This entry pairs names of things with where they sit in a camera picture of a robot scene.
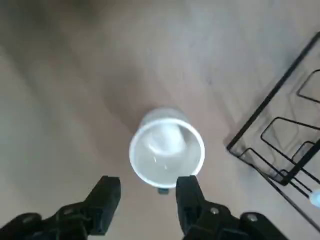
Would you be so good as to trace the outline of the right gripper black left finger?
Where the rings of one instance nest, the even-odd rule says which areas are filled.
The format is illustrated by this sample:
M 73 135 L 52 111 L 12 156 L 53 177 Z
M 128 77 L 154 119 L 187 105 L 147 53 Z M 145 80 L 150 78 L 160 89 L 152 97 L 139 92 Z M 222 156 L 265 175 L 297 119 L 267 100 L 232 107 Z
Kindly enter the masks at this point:
M 85 200 L 62 206 L 44 219 L 20 214 L 0 228 L 2 240 L 86 240 L 105 236 L 121 199 L 119 177 L 104 175 Z

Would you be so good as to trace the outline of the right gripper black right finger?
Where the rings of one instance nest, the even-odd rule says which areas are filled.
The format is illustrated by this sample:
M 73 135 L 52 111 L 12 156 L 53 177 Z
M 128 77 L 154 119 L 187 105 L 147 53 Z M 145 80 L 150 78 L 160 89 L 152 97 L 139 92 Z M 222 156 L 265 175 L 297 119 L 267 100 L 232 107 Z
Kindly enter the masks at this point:
M 181 176 L 175 187 L 179 224 L 184 240 L 286 240 L 263 214 L 232 215 L 224 205 L 205 199 L 194 175 Z

